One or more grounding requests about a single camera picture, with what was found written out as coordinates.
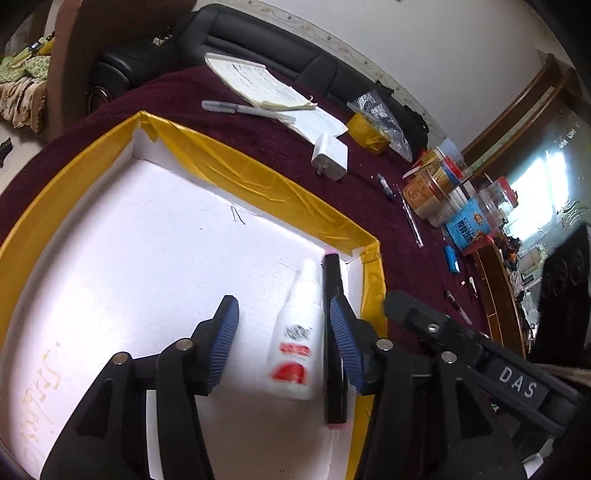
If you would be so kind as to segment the black marker pink cap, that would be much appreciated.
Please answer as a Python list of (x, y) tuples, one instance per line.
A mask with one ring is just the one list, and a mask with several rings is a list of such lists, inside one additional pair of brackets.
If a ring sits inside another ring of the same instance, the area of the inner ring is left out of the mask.
[(339, 354), (331, 323), (331, 304), (335, 296), (344, 293), (341, 259), (337, 253), (325, 254), (322, 259), (325, 310), (324, 400), (325, 423), (331, 428), (346, 424), (348, 419), (348, 379)]

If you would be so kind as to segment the small white bottle orange cap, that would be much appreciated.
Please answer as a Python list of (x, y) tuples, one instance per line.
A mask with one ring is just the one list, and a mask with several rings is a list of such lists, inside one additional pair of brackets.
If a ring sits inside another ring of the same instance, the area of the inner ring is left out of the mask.
[(315, 397), (324, 329), (321, 266), (307, 259), (301, 263), (274, 325), (266, 371), (270, 393), (301, 401)]

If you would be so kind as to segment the clear gel pen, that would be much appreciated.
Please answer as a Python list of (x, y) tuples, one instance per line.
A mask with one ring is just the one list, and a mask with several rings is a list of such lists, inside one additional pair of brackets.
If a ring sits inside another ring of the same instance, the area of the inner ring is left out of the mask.
[(452, 307), (458, 312), (461, 318), (470, 326), (473, 325), (471, 318), (468, 316), (467, 312), (461, 307), (458, 303), (455, 296), (449, 291), (444, 291), (444, 297), (448, 300), (448, 302), (452, 305)]

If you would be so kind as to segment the nail clipper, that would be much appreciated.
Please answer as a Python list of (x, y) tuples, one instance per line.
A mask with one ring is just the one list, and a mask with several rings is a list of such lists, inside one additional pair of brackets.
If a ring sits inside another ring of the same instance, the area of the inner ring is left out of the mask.
[(471, 294), (476, 299), (479, 298), (478, 289), (477, 289), (476, 282), (475, 282), (475, 279), (473, 276), (469, 276), (467, 279), (463, 280), (462, 285), (466, 286), (470, 290)]

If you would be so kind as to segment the blue battery pack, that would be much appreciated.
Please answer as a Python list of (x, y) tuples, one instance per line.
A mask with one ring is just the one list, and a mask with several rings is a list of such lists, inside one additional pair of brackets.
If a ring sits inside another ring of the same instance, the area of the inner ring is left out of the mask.
[(461, 269), (456, 250), (452, 246), (446, 245), (444, 247), (444, 255), (449, 271), (455, 275), (459, 274)]

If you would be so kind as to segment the yellow taped foam tray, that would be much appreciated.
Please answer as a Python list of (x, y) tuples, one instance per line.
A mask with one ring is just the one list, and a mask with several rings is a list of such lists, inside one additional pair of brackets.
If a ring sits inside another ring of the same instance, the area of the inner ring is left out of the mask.
[(198, 403), (219, 479), (349, 479), (373, 402), (349, 401), (342, 427), (322, 397), (266, 392), (277, 315), (301, 263), (334, 251), (346, 296), (384, 332), (386, 292), (368, 286), (367, 238), (335, 246), (320, 229), (280, 218), (221, 181), (193, 173), (166, 142), (136, 127), (43, 246), (8, 325), (1, 322), (1, 444), (38, 478), (58, 435), (115, 353), (143, 357), (190, 335), (222, 297), (240, 320), (221, 385)]

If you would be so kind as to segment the clear pen far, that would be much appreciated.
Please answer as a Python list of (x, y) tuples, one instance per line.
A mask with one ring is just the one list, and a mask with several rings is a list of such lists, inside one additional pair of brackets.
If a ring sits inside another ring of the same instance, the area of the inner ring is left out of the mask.
[(402, 192), (402, 188), (399, 185), (397, 185), (397, 190), (398, 190), (398, 194), (400, 196), (402, 208), (403, 208), (403, 210), (405, 212), (405, 215), (406, 215), (406, 218), (408, 220), (409, 226), (410, 226), (410, 228), (411, 228), (411, 230), (413, 232), (413, 235), (414, 235), (414, 238), (415, 238), (415, 242), (416, 242), (418, 248), (423, 248), (424, 247), (424, 242), (423, 242), (422, 236), (421, 236), (421, 234), (419, 232), (418, 226), (417, 226), (417, 224), (415, 222), (415, 219), (414, 219), (412, 210), (411, 210), (411, 208), (410, 208), (410, 206), (409, 206), (406, 198), (404, 197), (404, 194)]

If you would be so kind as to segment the blue cartoon label jar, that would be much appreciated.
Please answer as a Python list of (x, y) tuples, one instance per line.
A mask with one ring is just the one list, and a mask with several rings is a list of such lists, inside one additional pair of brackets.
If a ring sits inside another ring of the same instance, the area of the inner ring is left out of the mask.
[(464, 251), (491, 232), (478, 200), (469, 200), (446, 224), (445, 231), (455, 246)]

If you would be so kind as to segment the white label jar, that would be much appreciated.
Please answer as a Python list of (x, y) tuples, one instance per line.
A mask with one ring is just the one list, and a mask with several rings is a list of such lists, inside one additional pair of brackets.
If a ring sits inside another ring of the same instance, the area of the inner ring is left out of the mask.
[(467, 204), (468, 197), (461, 186), (454, 189), (446, 200), (441, 202), (436, 212), (428, 218), (429, 223), (434, 228), (442, 227), (446, 222), (452, 219)]

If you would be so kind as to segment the red lid clear jar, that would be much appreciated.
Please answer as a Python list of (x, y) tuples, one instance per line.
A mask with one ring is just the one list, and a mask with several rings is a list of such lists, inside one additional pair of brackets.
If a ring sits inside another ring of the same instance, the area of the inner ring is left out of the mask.
[(518, 195), (505, 177), (501, 176), (479, 191), (486, 210), (494, 220), (497, 229), (502, 230), (508, 223), (509, 215), (518, 207)]

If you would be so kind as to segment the white charger adapter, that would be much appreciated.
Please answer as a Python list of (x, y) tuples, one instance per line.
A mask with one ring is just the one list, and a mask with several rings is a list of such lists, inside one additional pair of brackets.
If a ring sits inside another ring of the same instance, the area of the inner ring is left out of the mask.
[(348, 173), (349, 149), (345, 143), (328, 133), (315, 141), (311, 166), (320, 176), (339, 181)]

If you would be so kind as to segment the red lid gold jar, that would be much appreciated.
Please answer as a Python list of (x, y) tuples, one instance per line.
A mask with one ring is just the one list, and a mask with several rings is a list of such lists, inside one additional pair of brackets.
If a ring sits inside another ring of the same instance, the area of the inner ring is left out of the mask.
[(429, 174), (444, 194), (451, 193), (463, 180), (463, 170), (448, 156), (434, 163), (429, 168)]

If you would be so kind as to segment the yellow tape roll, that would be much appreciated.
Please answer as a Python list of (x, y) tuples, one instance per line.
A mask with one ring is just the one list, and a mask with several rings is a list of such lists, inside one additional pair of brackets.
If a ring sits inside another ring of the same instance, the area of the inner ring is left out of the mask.
[(390, 145), (389, 139), (361, 113), (353, 115), (346, 127), (349, 136), (372, 155), (381, 155)]

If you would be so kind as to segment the clear plastic bag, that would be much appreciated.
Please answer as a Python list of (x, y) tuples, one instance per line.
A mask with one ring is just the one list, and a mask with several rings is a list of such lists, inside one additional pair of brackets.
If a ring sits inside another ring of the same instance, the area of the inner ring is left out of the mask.
[(400, 155), (405, 161), (413, 160), (410, 143), (403, 133), (399, 122), (375, 90), (363, 94), (353, 102), (346, 103), (353, 114), (361, 113), (390, 141), (388, 148)]

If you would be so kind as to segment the white paper notebook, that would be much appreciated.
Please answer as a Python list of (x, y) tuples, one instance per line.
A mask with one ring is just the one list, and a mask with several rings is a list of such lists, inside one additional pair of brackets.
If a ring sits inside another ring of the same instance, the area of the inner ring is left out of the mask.
[(231, 56), (207, 53), (205, 64), (235, 94), (252, 107), (279, 112), (293, 118), (283, 122), (311, 144), (322, 134), (339, 137), (348, 131), (345, 123), (273, 76), (266, 66)]

